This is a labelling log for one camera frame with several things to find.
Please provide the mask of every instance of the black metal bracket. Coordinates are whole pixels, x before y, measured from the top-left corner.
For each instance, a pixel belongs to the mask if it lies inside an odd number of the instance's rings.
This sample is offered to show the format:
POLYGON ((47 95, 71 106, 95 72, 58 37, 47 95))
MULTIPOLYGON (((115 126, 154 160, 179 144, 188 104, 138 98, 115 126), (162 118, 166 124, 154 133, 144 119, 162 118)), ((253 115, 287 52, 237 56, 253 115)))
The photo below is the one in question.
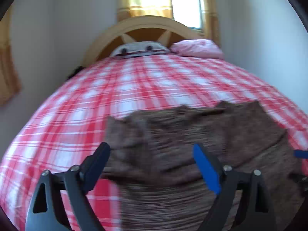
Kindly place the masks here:
POLYGON ((26 231, 72 230, 60 190, 66 190, 82 231, 104 231, 86 197, 92 190, 110 155, 107 143, 101 143, 93 155, 68 171, 52 174, 45 170, 36 186, 28 209, 26 231))
POLYGON ((217 157, 201 144, 199 146, 219 176, 221 192, 198 231, 223 229, 237 190, 242 190, 242 196, 231 230, 276 231, 274 210, 261 172, 256 169, 252 173, 243 173, 231 166, 222 166, 217 157))

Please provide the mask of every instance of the bed sheet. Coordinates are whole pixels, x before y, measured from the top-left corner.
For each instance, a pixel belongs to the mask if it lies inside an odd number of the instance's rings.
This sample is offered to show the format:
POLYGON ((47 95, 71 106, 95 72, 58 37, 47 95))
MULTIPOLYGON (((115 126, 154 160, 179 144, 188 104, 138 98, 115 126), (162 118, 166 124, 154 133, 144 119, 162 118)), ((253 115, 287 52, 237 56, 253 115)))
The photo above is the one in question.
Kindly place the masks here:
MULTIPOLYGON (((80 164, 104 140, 106 116, 181 104, 213 107, 221 100, 259 100, 288 129, 294 149, 308 147, 308 117, 292 101, 249 72, 219 59, 154 55, 106 58, 81 71, 53 93, 16 136, 0 165, 0 205, 24 230, 27 209, 43 170, 80 164)), ((79 230, 62 193, 72 229, 79 230)), ((119 192, 99 180, 87 195, 106 230, 120 230, 119 192)))

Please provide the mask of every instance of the window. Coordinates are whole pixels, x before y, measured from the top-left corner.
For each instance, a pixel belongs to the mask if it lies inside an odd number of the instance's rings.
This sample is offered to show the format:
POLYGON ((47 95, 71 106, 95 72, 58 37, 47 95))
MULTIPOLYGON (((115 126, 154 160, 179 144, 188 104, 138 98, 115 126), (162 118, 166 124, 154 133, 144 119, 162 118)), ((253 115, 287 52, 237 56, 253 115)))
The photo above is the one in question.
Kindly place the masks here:
POLYGON ((190 28, 201 29, 200 0, 172 0, 172 7, 175 21, 190 28))

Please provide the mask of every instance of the bed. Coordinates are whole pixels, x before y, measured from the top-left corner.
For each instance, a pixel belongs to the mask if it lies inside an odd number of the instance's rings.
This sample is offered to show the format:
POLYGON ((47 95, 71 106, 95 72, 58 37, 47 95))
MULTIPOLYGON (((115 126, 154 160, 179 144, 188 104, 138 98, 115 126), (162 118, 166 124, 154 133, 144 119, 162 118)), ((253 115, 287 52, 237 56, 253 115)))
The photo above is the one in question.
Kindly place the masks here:
MULTIPOLYGON (((258 100, 288 129, 292 147, 307 149, 307 115, 276 88, 244 69, 221 59, 174 54, 108 57, 124 43, 158 41, 170 47, 198 38, 197 33, 171 19, 144 16, 122 21, 95 40, 84 58, 88 68, 41 105, 2 160, 0 205, 19 230, 25 228, 28 205, 41 172, 66 171, 91 155, 104 140, 108 115, 121 118, 135 110, 258 100)), ((303 170, 308 171, 305 163, 303 170)), ((78 230, 65 192, 62 196, 72 229, 78 230)), ((108 180, 99 180, 87 195, 106 230, 121 229, 118 196, 117 186, 108 180)))

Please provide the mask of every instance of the metal screw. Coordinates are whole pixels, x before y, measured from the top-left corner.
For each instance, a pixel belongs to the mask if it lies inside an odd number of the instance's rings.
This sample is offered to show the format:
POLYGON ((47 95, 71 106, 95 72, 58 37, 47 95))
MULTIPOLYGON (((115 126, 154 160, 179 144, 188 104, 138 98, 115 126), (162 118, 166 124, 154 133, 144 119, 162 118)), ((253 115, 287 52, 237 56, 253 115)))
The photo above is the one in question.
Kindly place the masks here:
POLYGON ((231 171, 231 170, 232 170, 231 166, 229 166, 229 165, 224 166, 224 171, 231 171))
POLYGON ((255 170, 254 170, 254 174, 255 174, 256 176, 260 176, 260 175, 261 175, 261 171, 258 170, 258 169, 255 169, 255 170))
POLYGON ((48 169, 46 169, 46 170, 44 170, 43 172, 42 172, 42 176, 46 176, 46 175, 48 175, 50 173, 50 171, 48 170, 48 169))
POLYGON ((71 171, 78 171, 79 170, 79 165, 74 165, 70 168, 71 171))

